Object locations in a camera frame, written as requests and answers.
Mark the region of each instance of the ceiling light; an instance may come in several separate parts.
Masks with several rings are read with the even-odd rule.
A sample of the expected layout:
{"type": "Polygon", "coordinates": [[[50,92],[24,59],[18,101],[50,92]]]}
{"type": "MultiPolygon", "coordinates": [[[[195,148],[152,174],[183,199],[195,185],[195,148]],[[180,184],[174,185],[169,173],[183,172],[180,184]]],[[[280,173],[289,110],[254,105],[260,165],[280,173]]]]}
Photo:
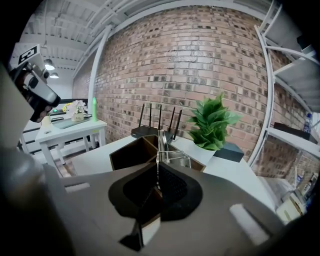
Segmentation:
{"type": "Polygon", "coordinates": [[[54,70],[55,69],[54,63],[49,58],[44,60],[44,66],[45,66],[46,70],[54,70]]]}
{"type": "Polygon", "coordinates": [[[50,75],[50,78],[57,79],[57,78],[59,78],[59,75],[58,75],[58,73],[52,73],[52,74],[50,75]]]}

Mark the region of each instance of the white table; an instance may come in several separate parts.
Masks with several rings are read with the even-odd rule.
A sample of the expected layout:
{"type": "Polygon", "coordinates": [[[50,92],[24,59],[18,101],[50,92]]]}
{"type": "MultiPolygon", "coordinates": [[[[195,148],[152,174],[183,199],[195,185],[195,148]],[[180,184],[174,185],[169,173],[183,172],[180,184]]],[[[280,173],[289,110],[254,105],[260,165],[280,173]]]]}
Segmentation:
{"type": "MultiPolygon", "coordinates": [[[[49,147],[53,145],[59,145],[61,143],[75,140],[81,137],[85,137],[90,135],[91,136],[91,144],[94,147],[94,139],[93,134],[99,133],[99,144],[100,146],[106,145],[106,138],[105,138],[105,127],[107,123],[101,120],[98,121],[86,121],[74,126],[59,129],[55,127],[53,124],[50,125],[42,125],[38,134],[35,137],[35,141],[40,144],[41,150],[44,154],[44,157],[47,163],[55,168],[55,161],[50,153],[49,147]]],[[[88,143],[85,140],[85,147],[86,149],[89,148],[88,143]]]]}
{"type": "MultiPolygon", "coordinates": [[[[90,175],[111,172],[113,169],[109,155],[134,140],[135,138],[128,136],[72,158],[76,173],[78,175],[90,175]]],[[[234,162],[215,157],[213,156],[214,151],[200,148],[193,141],[182,137],[176,137],[171,144],[204,164],[206,166],[204,173],[233,182],[272,211],[275,211],[276,206],[271,196],[244,159],[241,162],[234,162]]]]}

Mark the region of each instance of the white shelving unit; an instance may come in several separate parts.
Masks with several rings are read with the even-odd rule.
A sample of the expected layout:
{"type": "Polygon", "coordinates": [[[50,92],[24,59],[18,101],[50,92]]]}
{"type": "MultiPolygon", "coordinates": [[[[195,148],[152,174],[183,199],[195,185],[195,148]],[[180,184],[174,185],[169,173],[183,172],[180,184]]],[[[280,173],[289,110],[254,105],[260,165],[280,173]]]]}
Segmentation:
{"type": "Polygon", "coordinates": [[[306,151],[313,156],[320,158],[320,146],[293,134],[287,133],[282,130],[278,130],[275,128],[268,128],[268,134],[272,137],[275,137],[289,145],[295,147],[296,149],[306,151]]]}
{"type": "Polygon", "coordinates": [[[272,1],[261,26],[259,28],[255,26],[255,31],[257,32],[266,63],[268,95],[261,133],[248,164],[251,167],[253,166],[268,135],[320,158],[320,146],[306,139],[270,127],[274,110],[275,83],[289,92],[308,113],[320,113],[320,62],[315,59],[315,51],[311,46],[301,49],[297,38],[302,35],[302,32],[283,10],[282,5],[277,6],[275,0],[272,1]],[[269,51],[282,52],[292,63],[273,71],[269,51]]]}

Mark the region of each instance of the white counter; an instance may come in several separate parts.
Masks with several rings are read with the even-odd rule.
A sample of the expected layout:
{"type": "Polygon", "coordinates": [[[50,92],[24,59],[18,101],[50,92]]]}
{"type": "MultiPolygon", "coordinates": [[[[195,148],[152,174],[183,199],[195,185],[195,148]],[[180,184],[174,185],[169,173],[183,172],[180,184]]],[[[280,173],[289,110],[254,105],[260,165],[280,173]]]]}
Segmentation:
{"type": "MultiPolygon", "coordinates": [[[[134,140],[135,138],[128,136],[72,158],[76,173],[90,175],[111,172],[113,169],[110,154],[134,140]]],[[[200,148],[193,141],[182,137],[177,137],[171,144],[206,165],[204,173],[233,182],[268,208],[275,210],[275,203],[244,159],[241,162],[234,162],[215,157],[213,156],[214,151],[200,148]]]]}

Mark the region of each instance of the shelf item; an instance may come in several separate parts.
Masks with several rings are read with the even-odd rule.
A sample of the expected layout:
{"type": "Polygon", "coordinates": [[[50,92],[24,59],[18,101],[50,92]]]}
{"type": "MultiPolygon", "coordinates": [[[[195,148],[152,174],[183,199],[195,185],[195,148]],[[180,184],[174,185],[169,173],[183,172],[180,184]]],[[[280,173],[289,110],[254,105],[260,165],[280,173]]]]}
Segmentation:
{"type": "Polygon", "coordinates": [[[303,138],[303,139],[305,139],[309,142],[312,142],[316,145],[318,144],[317,140],[310,133],[305,132],[303,130],[294,129],[294,128],[291,128],[291,127],[289,127],[283,123],[279,123],[279,122],[275,122],[273,125],[273,128],[280,130],[280,131],[283,131],[285,133],[289,133],[289,134],[298,136],[298,137],[303,138]]]}

